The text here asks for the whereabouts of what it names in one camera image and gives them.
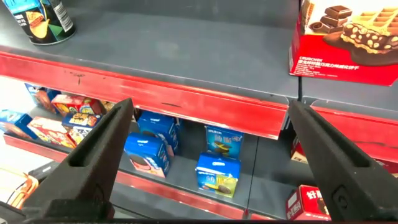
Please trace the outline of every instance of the chocolate wafer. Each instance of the chocolate wafer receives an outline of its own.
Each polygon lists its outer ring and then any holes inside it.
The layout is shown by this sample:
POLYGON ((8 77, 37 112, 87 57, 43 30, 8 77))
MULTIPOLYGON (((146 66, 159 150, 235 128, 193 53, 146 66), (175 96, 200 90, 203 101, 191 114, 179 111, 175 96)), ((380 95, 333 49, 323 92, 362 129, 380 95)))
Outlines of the chocolate wafer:
POLYGON ((398 7, 353 17, 353 21, 345 25, 341 38, 370 54, 398 49, 398 7))

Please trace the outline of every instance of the blue oreo box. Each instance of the blue oreo box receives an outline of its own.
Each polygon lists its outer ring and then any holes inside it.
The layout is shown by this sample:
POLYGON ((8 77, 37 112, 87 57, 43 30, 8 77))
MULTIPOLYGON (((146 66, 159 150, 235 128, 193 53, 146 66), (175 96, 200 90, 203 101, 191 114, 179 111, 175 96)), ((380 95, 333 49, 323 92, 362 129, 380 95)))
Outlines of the blue oreo box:
POLYGON ((206 126, 207 149, 233 159, 239 158, 243 133, 225 128, 206 126))
POLYGON ((233 197, 241 170, 241 161, 203 152, 196 168, 199 189, 233 197))
POLYGON ((58 114, 58 109, 54 107, 53 104, 51 104, 51 101, 58 95, 61 94, 61 91, 58 90, 52 90, 46 87, 42 87, 39 85, 33 85, 33 84, 28 84, 25 83, 25 86, 27 88, 27 91, 30 93, 33 102, 37 106, 41 106, 44 109, 51 111, 55 114, 58 114))
POLYGON ((124 145, 124 152, 136 170, 166 177, 170 169, 170 159, 164 142, 152 136, 131 133, 124 145))
POLYGON ((175 118, 150 111, 143 111, 137 123, 142 134, 163 140, 166 143, 167 153, 170 156, 178 153, 175 118))
POLYGON ((22 138, 37 139, 37 135, 27 125, 32 118, 25 113, 11 110, 0 111, 0 129, 5 133, 14 133, 22 138))

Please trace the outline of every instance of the brand logo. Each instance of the brand logo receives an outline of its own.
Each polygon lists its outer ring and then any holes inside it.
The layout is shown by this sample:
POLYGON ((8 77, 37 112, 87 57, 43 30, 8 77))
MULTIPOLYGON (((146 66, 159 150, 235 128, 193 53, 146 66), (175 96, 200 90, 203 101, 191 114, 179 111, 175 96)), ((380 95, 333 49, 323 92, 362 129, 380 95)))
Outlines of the brand logo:
POLYGON ((221 131, 209 130, 210 133, 221 134, 221 131))
POLYGON ((241 138, 239 138, 239 137, 237 137, 237 136, 233 136, 233 137, 232 137, 232 140, 234 140, 234 141, 239 141, 239 140, 241 140, 241 138))
POLYGON ((213 166, 225 166, 224 162, 213 162, 212 163, 213 166))

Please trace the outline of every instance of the white product label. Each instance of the white product label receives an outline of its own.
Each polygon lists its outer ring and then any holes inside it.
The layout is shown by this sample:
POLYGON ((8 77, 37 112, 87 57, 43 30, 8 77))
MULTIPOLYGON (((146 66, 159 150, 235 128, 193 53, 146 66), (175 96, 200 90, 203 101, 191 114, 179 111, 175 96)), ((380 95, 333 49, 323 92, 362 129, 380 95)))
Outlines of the white product label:
POLYGON ((294 193, 287 201, 287 207, 290 208, 294 202, 297 200, 297 193, 294 193))
POLYGON ((61 22, 62 28, 65 30, 65 32, 68 32, 68 30, 72 28, 73 22, 68 16, 66 9, 63 7, 62 2, 58 6, 54 7, 54 11, 61 22))

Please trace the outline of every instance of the snack box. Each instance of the snack box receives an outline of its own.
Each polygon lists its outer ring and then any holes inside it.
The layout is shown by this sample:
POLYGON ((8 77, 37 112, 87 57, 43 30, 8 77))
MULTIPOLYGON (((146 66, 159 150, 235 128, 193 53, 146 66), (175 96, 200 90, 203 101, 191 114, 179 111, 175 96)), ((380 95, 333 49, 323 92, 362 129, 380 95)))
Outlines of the snack box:
POLYGON ((27 126, 45 142, 63 145, 72 149, 76 147, 74 140, 62 126, 61 121, 35 117, 27 126))
POLYGON ((51 103, 65 116, 68 113, 86 113, 101 115, 100 102, 84 96, 57 95, 51 103))
POLYGON ((115 105, 115 103, 108 102, 108 101, 105 101, 105 100, 100 100, 99 102, 101 102, 101 104, 104 106, 106 112, 109 112, 113 108, 113 106, 115 105))
POLYGON ((288 220, 331 220, 319 188, 307 185, 300 185, 288 198, 286 216, 288 220))
POLYGON ((392 85, 398 2, 303 0, 289 57, 291 75, 392 85))
POLYGON ((159 177, 166 177, 169 172, 169 155, 164 142, 159 138, 131 133, 124 145, 124 152, 136 170, 159 177))
POLYGON ((62 120, 62 126, 68 131, 69 136, 76 145, 87 136, 87 134, 98 124, 101 115, 68 113, 62 120))
POLYGON ((207 149, 233 159, 239 158, 243 133, 225 128, 206 126, 207 149))
POLYGON ((178 153, 178 137, 174 118, 143 111, 137 123, 142 134, 163 140, 170 156, 178 153))
POLYGON ((233 197, 239 180, 241 162, 216 154, 200 154, 196 172, 199 189, 233 197))
POLYGON ((32 121, 28 114, 11 110, 0 111, 0 129, 5 133, 14 133, 22 138, 37 139, 37 135, 27 125, 32 121))
POLYGON ((34 103, 37 106, 43 107, 44 109, 58 114, 58 110, 51 104, 51 101, 58 95, 61 91, 52 90, 39 85, 33 85, 25 83, 25 86, 30 93, 34 103))
MULTIPOLYGON (((395 158, 388 159, 386 157, 386 153, 382 152, 382 147, 380 147, 380 151, 370 151, 367 148, 361 148, 368 156, 372 157, 380 166, 385 168, 390 174, 394 177, 398 177, 398 162, 395 158)), ((299 161, 308 164, 307 158, 305 157, 303 147, 300 144, 300 141, 297 137, 293 141, 292 147, 292 160, 299 161)))

